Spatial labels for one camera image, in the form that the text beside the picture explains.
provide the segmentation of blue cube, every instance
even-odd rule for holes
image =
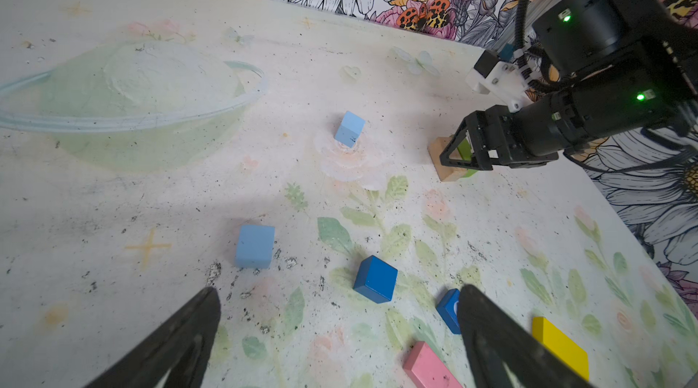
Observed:
[[[342,119],[342,124],[339,125],[339,129],[337,129],[337,134],[334,136],[334,139],[345,146],[354,147],[356,140],[358,140],[361,135],[365,123],[366,120],[347,111]]]
[[[354,282],[354,291],[375,303],[390,302],[396,281],[395,267],[375,256],[369,256],[361,262]]]
[[[237,240],[235,265],[243,268],[268,269],[272,263],[274,227],[244,225]]]
[[[436,305],[436,310],[446,325],[456,335],[461,334],[461,327],[458,325],[458,297],[461,292],[456,288],[448,290],[441,302]]]

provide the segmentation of cube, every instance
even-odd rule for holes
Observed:
[[[235,265],[243,268],[268,269],[272,263],[273,248],[273,226],[241,226],[235,251]]]
[[[386,303],[392,300],[396,281],[395,267],[375,256],[369,256],[359,266],[354,290],[375,303]]]
[[[538,340],[556,358],[564,362],[575,373],[589,380],[589,356],[573,340],[544,317],[534,317],[531,329]]]
[[[424,341],[414,345],[402,368],[417,388],[463,388]]]
[[[365,123],[366,120],[347,111],[342,119],[342,124],[339,125],[339,129],[337,129],[337,134],[335,134],[334,139],[345,146],[354,147],[356,140],[358,140],[361,135]]]
[[[458,297],[461,292],[454,288],[448,290],[441,302],[436,305],[436,311],[448,326],[448,329],[456,335],[461,334],[461,327],[458,326]]]

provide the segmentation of painted table surface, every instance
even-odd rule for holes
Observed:
[[[589,353],[599,387],[682,387],[698,371],[693,317],[582,170],[438,181],[429,142],[498,103],[464,85],[479,49],[270,0],[0,9],[0,83],[168,35],[270,83],[240,122],[182,137],[162,162],[117,149],[137,144],[74,147],[93,134],[1,131],[4,385],[82,386],[206,284],[222,318],[205,387],[410,387],[401,363],[416,340],[471,387],[434,308],[465,282],[527,329],[548,317]],[[428,51],[441,75],[414,75],[394,46]],[[352,151],[332,139],[346,110],[367,121]],[[129,135],[181,135],[146,131]],[[234,267],[244,223],[276,227],[270,269]],[[392,302],[351,290],[368,254],[400,271]]]

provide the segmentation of block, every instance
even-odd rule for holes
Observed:
[[[272,263],[273,248],[273,226],[241,226],[235,251],[235,265],[243,268],[268,269]]]
[[[358,140],[361,135],[365,123],[366,120],[347,111],[342,119],[342,124],[339,125],[339,129],[337,129],[337,134],[335,134],[334,139],[345,146],[354,147],[356,140]]]
[[[463,388],[424,341],[414,345],[402,368],[417,388]]]
[[[589,357],[586,352],[544,317],[533,318],[533,338],[574,370],[584,380],[589,381]]]
[[[392,300],[396,281],[395,267],[375,256],[369,256],[359,266],[354,290],[375,303],[386,303]]]
[[[446,323],[446,326],[456,335],[461,334],[461,327],[458,326],[458,297],[461,292],[454,288],[448,290],[441,302],[436,305],[436,311],[441,315],[441,318]]]
[[[432,162],[434,167],[436,167],[436,174],[438,174],[439,180],[441,182],[454,182],[462,177],[468,177],[477,172],[477,170],[469,170],[467,168],[459,167],[446,167],[441,165],[441,159],[439,155],[443,152],[443,149],[448,146],[448,142],[451,141],[449,137],[438,137],[433,140],[429,145],[429,156],[432,157]],[[462,157],[458,150],[454,150],[451,154],[452,159],[469,159],[469,157]]]

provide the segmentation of yellow star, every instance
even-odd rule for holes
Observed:
[[[65,8],[63,8],[63,10],[65,12],[69,13],[71,16],[79,16],[80,14],[83,14],[83,13],[91,13],[92,12],[91,9],[82,8],[80,6],[80,2],[77,2],[72,7],[65,7]]]
[[[155,236],[155,227],[150,230],[148,235],[148,240],[143,246],[127,246],[127,249],[138,249],[143,251],[143,260],[140,263],[140,269],[145,270],[148,265],[148,260],[150,259],[150,251],[154,248],[170,248],[172,244],[153,244],[153,237]]]

